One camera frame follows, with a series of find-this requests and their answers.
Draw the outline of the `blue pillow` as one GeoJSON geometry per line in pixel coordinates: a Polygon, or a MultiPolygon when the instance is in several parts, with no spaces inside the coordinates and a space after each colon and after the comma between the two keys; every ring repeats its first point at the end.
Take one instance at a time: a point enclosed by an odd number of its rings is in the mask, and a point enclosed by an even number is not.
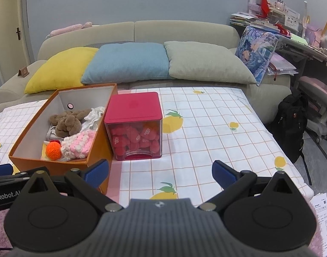
{"type": "Polygon", "coordinates": [[[165,79],[170,79],[169,59],[162,44],[127,42],[100,47],[86,67],[81,83],[121,84],[165,79]]]}

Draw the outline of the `black backpack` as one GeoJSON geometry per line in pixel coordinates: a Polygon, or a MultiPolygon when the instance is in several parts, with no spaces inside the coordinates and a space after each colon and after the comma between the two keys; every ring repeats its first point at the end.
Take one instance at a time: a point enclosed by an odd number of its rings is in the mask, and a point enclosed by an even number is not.
{"type": "Polygon", "coordinates": [[[292,163],[302,158],[308,182],[311,185],[311,176],[302,152],[303,136],[308,123],[307,109],[307,97],[299,92],[292,93],[279,103],[278,112],[267,128],[292,163]]]}

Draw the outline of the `beige door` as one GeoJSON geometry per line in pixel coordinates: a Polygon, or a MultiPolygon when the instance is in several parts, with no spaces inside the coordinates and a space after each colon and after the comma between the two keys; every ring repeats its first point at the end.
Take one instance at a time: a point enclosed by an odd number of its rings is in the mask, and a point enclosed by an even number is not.
{"type": "Polygon", "coordinates": [[[0,0],[0,81],[5,83],[31,62],[26,0],[0,0]]]}

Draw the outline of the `beige sofa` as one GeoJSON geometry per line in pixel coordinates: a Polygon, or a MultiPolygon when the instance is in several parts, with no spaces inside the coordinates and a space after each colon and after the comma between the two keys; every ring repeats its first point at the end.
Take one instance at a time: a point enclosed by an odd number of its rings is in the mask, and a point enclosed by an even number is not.
{"type": "MultiPolygon", "coordinates": [[[[223,46],[235,52],[240,37],[235,28],[216,23],[185,20],[145,20],[96,25],[46,39],[39,50],[37,61],[27,67],[25,78],[14,75],[0,87],[0,113],[3,109],[22,103],[48,99],[52,91],[26,95],[27,82],[46,60],[58,52],[80,46],[92,46],[122,41],[156,42],[194,41],[223,46]]],[[[233,87],[240,88],[264,124],[272,122],[279,103],[291,93],[290,79],[280,75],[277,80],[266,75],[259,86],[217,81],[191,81],[182,79],[130,81],[118,85],[119,90],[161,87],[233,87]]]]}

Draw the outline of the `pink white crochet item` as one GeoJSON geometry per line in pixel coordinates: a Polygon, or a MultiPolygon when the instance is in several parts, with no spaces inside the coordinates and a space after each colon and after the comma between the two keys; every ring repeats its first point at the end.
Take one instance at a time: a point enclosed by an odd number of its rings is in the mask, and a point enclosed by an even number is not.
{"type": "Polygon", "coordinates": [[[68,160],[84,159],[88,156],[96,131],[86,130],[64,138],[61,142],[62,156],[68,160]]]}

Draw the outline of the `frosted bag with orange ball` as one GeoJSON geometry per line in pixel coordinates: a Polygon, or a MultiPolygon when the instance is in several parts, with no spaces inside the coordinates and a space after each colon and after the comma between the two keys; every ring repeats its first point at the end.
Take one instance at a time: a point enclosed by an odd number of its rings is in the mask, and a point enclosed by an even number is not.
{"type": "Polygon", "coordinates": [[[62,157],[61,143],[58,140],[52,140],[45,148],[45,155],[49,160],[56,161],[62,157]]]}

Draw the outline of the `yellow pillow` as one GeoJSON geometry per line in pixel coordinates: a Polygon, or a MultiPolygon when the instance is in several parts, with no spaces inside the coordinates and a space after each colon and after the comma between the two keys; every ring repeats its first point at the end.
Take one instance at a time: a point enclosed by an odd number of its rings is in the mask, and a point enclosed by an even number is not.
{"type": "Polygon", "coordinates": [[[97,48],[76,47],[50,57],[31,77],[24,93],[81,87],[81,77],[97,51],[97,48]]]}

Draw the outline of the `red lidded clear box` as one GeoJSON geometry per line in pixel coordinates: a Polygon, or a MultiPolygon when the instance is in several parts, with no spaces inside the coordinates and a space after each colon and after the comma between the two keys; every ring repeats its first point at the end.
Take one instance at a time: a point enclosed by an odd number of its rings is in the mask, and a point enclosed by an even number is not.
{"type": "Polygon", "coordinates": [[[160,158],[162,120],[157,92],[113,95],[108,103],[104,124],[115,159],[160,158]]]}

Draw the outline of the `brown braided knit item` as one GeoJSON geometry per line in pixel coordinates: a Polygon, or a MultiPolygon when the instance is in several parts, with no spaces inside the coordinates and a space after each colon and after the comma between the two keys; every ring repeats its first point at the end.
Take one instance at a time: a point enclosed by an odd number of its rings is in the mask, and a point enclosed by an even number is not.
{"type": "Polygon", "coordinates": [[[69,137],[80,132],[82,121],[90,113],[91,109],[78,111],[64,111],[49,117],[52,126],[56,126],[56,134],[59,137],[69,137]]]}

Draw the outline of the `pink desk chair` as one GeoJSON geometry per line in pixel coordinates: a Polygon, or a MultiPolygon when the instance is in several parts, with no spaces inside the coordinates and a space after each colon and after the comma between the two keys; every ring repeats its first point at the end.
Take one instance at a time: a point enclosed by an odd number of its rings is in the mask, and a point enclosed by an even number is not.
{"type": "Polygon", "coordinates": [[[315,134],[315,142],[327,140],[327,84],[312,77],[302,76],[299,89],[308,98],[308,123],[306,128],[315,134]]]}

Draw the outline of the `cream drawstring pouch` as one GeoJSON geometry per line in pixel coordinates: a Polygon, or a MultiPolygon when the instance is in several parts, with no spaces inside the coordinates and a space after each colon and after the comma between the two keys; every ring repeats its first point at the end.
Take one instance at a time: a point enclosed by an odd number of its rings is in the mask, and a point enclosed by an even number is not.
{"type": "Polygon", "coordinates": [[[64,138],[59,137],[55,132],[56,126],[51,126],[46,134],[45,141],[52,141],[52,140],[58,140],[62,141],[64,138]]]}

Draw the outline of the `document folders on sofa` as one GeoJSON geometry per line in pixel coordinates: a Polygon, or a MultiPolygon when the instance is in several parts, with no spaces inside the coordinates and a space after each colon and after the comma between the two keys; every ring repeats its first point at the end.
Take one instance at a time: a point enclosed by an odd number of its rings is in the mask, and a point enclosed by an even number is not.
{"type": "Polygon", "coordinates": [[[278,75],[297,75],[297,68],[283,58],[281,55],[274,53],[270,59],[269,65],[267,67],[267,75],[273,76],[276,80],[278,75]]]}

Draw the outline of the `white cloth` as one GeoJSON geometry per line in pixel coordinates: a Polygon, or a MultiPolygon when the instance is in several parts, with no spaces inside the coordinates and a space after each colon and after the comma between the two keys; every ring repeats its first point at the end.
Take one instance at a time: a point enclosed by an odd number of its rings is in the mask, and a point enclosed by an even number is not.
{"type": "Polygon", "coordinates": [[[92,108],[90,113],[83,119],[81,132],[86,130],[96,131],[104,111],[105,107],[92,108]]]}

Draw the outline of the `anime print pillow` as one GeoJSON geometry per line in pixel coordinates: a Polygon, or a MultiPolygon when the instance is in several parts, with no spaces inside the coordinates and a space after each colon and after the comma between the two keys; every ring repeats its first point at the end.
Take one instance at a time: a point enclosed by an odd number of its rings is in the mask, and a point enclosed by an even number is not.
{"type": "Polygon", "coordinates": [[[235,55],[245,64],[259,86],[275,52],[279,36],[253,26],[244,30],[235,55]]]}

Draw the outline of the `pink plush on sofa back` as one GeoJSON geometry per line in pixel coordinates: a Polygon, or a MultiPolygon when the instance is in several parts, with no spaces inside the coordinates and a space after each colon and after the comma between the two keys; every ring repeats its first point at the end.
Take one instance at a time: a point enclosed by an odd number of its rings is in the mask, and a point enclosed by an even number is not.
{"type": "Polygon", "coordinates": [[[92,25],[93,25],[92,22],[88,21],[85,24],[74,24],[74,25],[70,25],[68,27],[59,28],[59,29],[56,29],[56,30],[53,30],[52,32],[50,32],[49,35],[46,36],[46,39],[55,37],[57,35],[69,33],[72,31],[82,30],[84,28],[90,28],[90,27],[92,27],[92,25]]]}

